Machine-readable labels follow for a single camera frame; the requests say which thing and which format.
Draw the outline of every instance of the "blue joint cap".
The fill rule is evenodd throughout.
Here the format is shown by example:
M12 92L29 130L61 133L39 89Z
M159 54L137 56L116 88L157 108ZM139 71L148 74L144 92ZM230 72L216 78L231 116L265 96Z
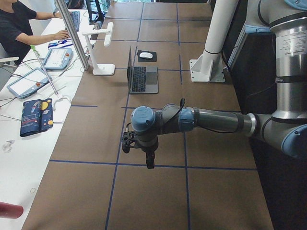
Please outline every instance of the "blue joint cap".
M289 6L301 10L307 11L307 0L284 0Z
M256 26L256 25L245 25L246 34L262 34L269 35L272 34L269 27L266 26Z
M307 125L295 128L282 142L284 154L300 160L307 159Z
M194 128L194 117L190 109L182 109L179 118L179 130L181 132L191 131Z
M154 111L147 106L140 106L131 114L132 127L137 132L144 132L154 124Z

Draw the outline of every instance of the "screen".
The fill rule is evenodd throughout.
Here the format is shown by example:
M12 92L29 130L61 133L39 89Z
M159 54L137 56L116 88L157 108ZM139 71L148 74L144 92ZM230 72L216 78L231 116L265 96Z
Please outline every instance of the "screen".
M30 74L21 78L20 80L16 81L16 83L12 84L10 88L15 91L18 95L22 95L25 91L30 89L31 87L36 87L37 82L42 82L46 78L46 75L38 70L35 69Z
M132 58L131 58L131 47L129 49L128 66L127 66L127 79L130 84L130 77L132 75Z
M67 49L51 49L51 53L48 55L47 61L45 62L44 66L46 68L61 67L66 53Z
M90 23L103 22L110 0L85 0Z

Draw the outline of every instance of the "brown table surface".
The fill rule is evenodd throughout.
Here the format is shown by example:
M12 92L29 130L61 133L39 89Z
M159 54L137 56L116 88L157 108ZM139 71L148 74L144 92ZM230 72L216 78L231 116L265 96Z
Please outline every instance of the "brown table surface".
M99 35L98 63L113 76L83 74L23 230L267 230L272 223L248 139L204 129L159 136L156 167L145 153L121 150L135 107L169 103L239 111L233 85L193 83L189 60L203 52L208 4L112 3L111 46ZM129 48L135 65L159 68L159 93L129 95ZM137 50L157 52L138 63Z

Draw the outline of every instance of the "hand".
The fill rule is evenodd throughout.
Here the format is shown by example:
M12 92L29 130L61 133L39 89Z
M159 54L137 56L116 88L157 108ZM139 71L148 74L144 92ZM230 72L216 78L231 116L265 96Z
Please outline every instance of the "hand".
M56 12L56 13L54 14L54 16L55 16L56 18L62 18L62 14L61 14L60 12Z
M67 30L61 30L54 34L55 40L62 40L69 38L69 34Z

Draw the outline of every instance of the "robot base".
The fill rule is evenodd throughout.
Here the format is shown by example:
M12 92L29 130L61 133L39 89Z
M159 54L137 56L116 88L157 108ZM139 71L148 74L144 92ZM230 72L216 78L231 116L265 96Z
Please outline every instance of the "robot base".
M208 73L205 74L201 72L202 56L195 60L190 60L190 73L192 81L202 81L202 82L225 82L225 77L223 74L223 64L222 59L219 58L218 63L213 69L213 60L211 61Z

